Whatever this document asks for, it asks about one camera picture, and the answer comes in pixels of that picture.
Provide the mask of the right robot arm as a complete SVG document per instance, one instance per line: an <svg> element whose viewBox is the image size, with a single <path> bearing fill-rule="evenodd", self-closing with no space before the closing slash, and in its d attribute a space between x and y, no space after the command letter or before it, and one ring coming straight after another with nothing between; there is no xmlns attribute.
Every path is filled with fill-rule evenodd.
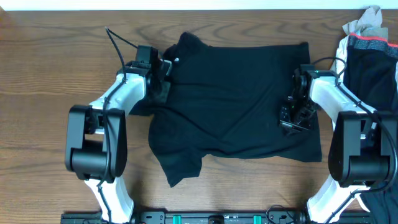
<svg viewBox="0 0 398 224"><path fill-rule="evenodd" d="M288 135L313 129L322 109L335 125L321 189L308 199L296 223L338 223L361 194L382 192L397 178L397 116L377 111L350 92L331 70L303 65L293 75L293 92L280 110Z"/></svg>

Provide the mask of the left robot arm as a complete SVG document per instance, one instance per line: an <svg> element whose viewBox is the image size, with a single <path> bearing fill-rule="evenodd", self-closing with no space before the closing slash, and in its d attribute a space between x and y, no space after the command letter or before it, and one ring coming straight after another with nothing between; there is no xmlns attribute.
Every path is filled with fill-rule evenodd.
<svg viewBox="0 0 398 224"><path fill-rule="evenodd" d="M132 62L98 99L70 108L65 166L91 189L101 211L96 218L63 217L64 223L131 221L134 201L123 178L127 163L126 119L137 103L160 88L160 79L171 69L168 60L159 60L157 65Z"/></svg>

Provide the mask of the black t-shirt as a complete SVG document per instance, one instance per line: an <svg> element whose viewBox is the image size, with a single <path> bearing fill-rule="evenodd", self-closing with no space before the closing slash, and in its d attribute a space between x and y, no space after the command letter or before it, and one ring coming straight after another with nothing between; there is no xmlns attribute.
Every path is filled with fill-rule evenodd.
<svg viewBox="0 0 398 224"><path fill-rule="evenodd" d="M171 187L198 177L207 155L321 161L316 116L301 133L279 126L294 71L310 63L308 43L214 47L185 32L164 57L173 62L166 100L134 113L152 116L149 146Z"/></svg>

